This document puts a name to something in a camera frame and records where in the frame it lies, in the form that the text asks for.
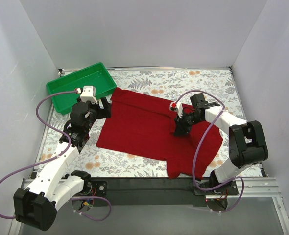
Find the red t shirt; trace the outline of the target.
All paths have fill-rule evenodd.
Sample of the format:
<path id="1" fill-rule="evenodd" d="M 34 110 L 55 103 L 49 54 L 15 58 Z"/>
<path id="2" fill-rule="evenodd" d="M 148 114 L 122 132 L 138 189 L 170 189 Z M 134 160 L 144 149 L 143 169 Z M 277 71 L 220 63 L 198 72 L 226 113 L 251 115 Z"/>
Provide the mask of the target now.
<path id="1" fill-rule="evenodd" d="M 208 132 L 192 173 L 194 154 L 209 123 L 194 125 L 186 136 L 174 136 L 176 112 L 170 111 L 170 100 L 116 88 L 111 101 L 112 115 L 97 147 L 166 161 L 170 179 L 181 173 L 202 179 L 223 142 L 217 127 Z"/>

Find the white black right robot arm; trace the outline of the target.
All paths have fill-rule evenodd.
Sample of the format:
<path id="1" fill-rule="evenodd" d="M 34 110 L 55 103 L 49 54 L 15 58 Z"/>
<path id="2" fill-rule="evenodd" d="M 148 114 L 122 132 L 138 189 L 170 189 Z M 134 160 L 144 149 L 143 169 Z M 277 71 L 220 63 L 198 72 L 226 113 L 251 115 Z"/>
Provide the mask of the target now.
<path id="1" fill-rule="evenodd" d="M 219 195 L 227 189 L 228 183 L 238 178 L 241 172 L 268 158 L 263 128 L 256 120 L 247 121 L 230 114 L 218 98 L 214 102 L 206 101 L 205 91 L 192 90 L 192 93 L 190 98 L 193 106 L 192 112 L 184 111 L 180 99 L 173 101 L 169 106 L 171 111 L 177 113 L 174 134 L 185 136 L 190 133 L 194 125 L 203 121 L 209 123 L 194 154 L 192 173 L 195 173 L 199 151 L 210 129 L 216 126 L 228 135 L 229 157 L 219 168 L 212 171 L 208 188 L 202 188 L 194 181 L 197 189 Z"/>

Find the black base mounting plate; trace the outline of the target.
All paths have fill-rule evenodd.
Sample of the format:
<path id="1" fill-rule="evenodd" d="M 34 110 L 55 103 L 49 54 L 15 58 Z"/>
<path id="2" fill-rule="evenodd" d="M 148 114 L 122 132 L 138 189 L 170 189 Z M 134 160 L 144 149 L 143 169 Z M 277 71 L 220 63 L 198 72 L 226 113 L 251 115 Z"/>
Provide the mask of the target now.
<path id="1" fill-rule="evenodd" d="M 113 206 L 191 205 L 205 207 L 206 199 L 219 199 L 210 203 L 215 210 L 227 208 L 227 197 L 240 192 L 236 183 L 215 191 L 201 191 L 191 178 L 93 178 L 86 183 L 90 195 L 104 197 Z"/>

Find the aluminium frame rail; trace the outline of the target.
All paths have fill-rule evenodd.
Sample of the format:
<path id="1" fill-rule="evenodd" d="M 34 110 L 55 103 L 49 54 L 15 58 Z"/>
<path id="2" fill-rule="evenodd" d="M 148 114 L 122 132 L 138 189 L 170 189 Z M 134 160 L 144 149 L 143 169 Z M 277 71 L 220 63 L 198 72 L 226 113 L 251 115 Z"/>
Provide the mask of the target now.
<path id="1" fill-rule="evenodd" d="M 289 235 L 289 218 L 275 178 L 236 179 L 227 208 L 191 205 L 113 206 L 104 197 L 83 214 L 67 202 L 48 235 Z"/>

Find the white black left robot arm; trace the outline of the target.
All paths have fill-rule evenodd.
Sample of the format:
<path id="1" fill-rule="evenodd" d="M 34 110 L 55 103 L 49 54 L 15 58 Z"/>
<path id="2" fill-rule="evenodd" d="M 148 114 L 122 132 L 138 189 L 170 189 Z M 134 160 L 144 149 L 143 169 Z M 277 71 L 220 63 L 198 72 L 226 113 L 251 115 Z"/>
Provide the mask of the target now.
<path id="1" fill-rule="evenodd" d="M 72 106 L 70 119 L 63 127 L 52 161 L 26 188 L 17 189 L 13 196 L 17 221 L 47 231 L 59 209 L 69 200 L 80 200 L 90 207 L 94 198 L 101 197 L 91 183 L 90 174 L 85 171 L 75 170 L 63 183 L 59 181 L 88 142 L 95 121 L 109 117 L 111 104 L 105 97 L 100 100 L 77 99 Z"/>

